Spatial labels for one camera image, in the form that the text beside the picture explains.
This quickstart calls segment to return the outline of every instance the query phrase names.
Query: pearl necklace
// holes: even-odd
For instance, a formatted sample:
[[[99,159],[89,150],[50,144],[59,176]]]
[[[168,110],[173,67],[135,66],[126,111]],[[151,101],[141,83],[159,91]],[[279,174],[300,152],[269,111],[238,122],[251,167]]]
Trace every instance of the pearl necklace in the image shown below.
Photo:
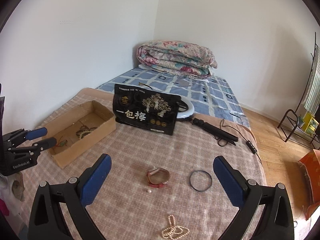
[[[168,216],[168,220],[170,227],[162,230],[161,234],[163,238],[171,240],[180,239],[190,233],[190,230],[188,228],[176,225],[176,220],[173,215]]]

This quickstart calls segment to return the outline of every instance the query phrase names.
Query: blue gripper pad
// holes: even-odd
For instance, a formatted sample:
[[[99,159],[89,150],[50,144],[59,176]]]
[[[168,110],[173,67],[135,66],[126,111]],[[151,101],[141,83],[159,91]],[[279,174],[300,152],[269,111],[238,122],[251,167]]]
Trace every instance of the blue gripper pad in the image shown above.
[[[103,182],[108,176],[111,170],[111,157],[107,154],[103,154],[97,162],[100,162],[98,166],[92,171],[91,176],[85,182],[81,190],[80,201],[82,206],[92,204],[96,195],[98,194]]]
[[[241,208],[244,205],[244,190],[237,182],[236,178],[232,175],[235,170],[229,165],[229,163],[222,156],[218,156],[213,161],[213,171],[220,181],[224,191],[226,192],[231,203],[235,207]]]
[[[37,139],[39,137],[45,136],[47,134],[47,132],[48,132],[48,130],[45,127],[29,131],[26,134],[26,140],[30,141],[30,140]]]

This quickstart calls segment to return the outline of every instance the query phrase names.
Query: floral quilt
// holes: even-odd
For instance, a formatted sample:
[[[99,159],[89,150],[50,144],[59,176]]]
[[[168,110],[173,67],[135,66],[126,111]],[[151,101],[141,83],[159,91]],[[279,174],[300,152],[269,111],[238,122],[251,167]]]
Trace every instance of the floral quilt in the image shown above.
[[[217,68],[212,51],[183,41],[150,41],[138,48],[138,60],[158,72],[204,80]]]

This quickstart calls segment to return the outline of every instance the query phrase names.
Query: bed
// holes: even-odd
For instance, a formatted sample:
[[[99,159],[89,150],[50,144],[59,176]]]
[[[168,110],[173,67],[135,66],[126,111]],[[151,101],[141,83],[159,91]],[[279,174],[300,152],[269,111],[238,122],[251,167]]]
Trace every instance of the bed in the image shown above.
[[[139,73],[148,72],[134,70],[134,74]],[[42,125],[90,100],[96,100],[112,109],[112,98],[111,93],[102,90],[83,89],[51,114]],[[195,116],[216,126],[221,120],[204,114]],[[256,147],[248,127],[231,121],[225,121],[225,124],[241,131]],[[226,128],[226,131],[237,135],[231,128]],[[190,234],[182,239],[218,239],[238,210],[231,205],[213,173],[212,162],[218,155],[223,155],[247,179],[253,178],[260,185],[266,185],[257,156],[251,153],[241,138],[237,146],[228,144],[219,147],[212,135],[189,122],[177,122],[173,136],[117,124],[114,132],[64,169],[60,169],[49,153],[44,151],[38,158],[38,165],[23,171],[25,201],[21,216],[24,222],[28,224],[33,199],[41,181],[45,180],[52,185],[64,183],[73,176],[78,177],[102,153],[111,156],[112,169],[87,210],[108,240],[163,239],[161,230],[168,227],[168,215],[171,214],[175,216],[177,224],[190,230]],[[167,169],[171,178],[166,187],[152,189],[149,193],[146,172],[153,166]],[[196,192],[190,187],[188,178],[194,170],[205,170],[211,174],[212,187],[206,192]],[[62,205],[62,209],[73,238],[80,239],[65,205]],[[261,211],[259,208],[244,239],[250,239]]]
[[[100,85],[97,89],[114,93],[115,83],[139,86],[187,97],[198,114],[206,114],[249,127],[236,96],[223,78],[212,76],[208,82],[183,78],[169,73],[134,68]]]

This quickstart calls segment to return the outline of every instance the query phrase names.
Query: mattress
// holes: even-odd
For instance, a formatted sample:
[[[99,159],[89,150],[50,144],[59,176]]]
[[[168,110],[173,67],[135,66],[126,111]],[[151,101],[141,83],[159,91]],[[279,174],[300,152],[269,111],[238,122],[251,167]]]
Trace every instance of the mattress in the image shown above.
[[[198,114],[218,117],[249,127],[248,118],[228,82],[220,77],[212,76],[205,82],[134,68],[100,85],[97,89],[114,93],[116,83],[135,86],[145,84],[154,90],[185,96],[192,102]]]

